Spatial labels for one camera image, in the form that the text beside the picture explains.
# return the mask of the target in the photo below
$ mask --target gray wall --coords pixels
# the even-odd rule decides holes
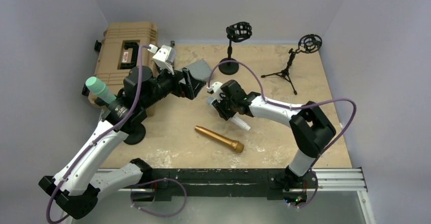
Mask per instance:
[[[96,0],[0,0],[0,223],[46,223],[38,187],[87,140],[81,96],[107,23]]]
[[[148,20],[159,26],[159,43],[227,43],[225,28],[253,27],[246,43],[298,42],[324,34],[343,0],[97,0],[108,22]]]
[[[430,3],[345,0],[323,38],[333,96],[358,104],[346,142],[378,223],[431,223]]]

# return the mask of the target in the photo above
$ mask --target teal cap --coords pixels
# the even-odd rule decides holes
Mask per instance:
[[[85,82],[85,86],[87,86],[88,90],[90,90],[94,95],[103,99],[103,101],[108,104],[116,99],[115,95],[109,91],[108,86],[96,77],[88,78]]]

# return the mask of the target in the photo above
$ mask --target wooden table surface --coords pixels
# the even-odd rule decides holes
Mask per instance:
[[[227,56],[223,45],[177,45],[175,67],[182,68],[204,59],[210,67]],[[246,63],[260,78],[283,69],[289,58],[288,51],[295,46],[237,45],[232,57]],[[293,104],[331,99],[325,72],[318,53],[298,54],[290,69],[291,79],[298,95],[290,84],[277,77],[262,78],[268,98]],[[243,67],[232,76],[216,70],[213,81],[235,79],[246,93],[259,91],[258,83]],[[284,168],[293,159],[297,146],[291,130],[277,122],[263,118],[240,117],[249,124],[245,131],[221,119],[206,100],[210,96],[203,88],[192,101],[168,95],[157,102],[153,117],[143,121],[147,134],[137,145],[121,143],[103,163],[103,168],[121,168],[131,159],[141,158],[153,168]],[[333,104],[321,107],[340,132]],[[206,127],[228,138],[239,140],[245,147],[242,153],[232,150],[198,134],[196,125]],[[350,168],[343,137],[340,138],[316,163],[317,168]]]

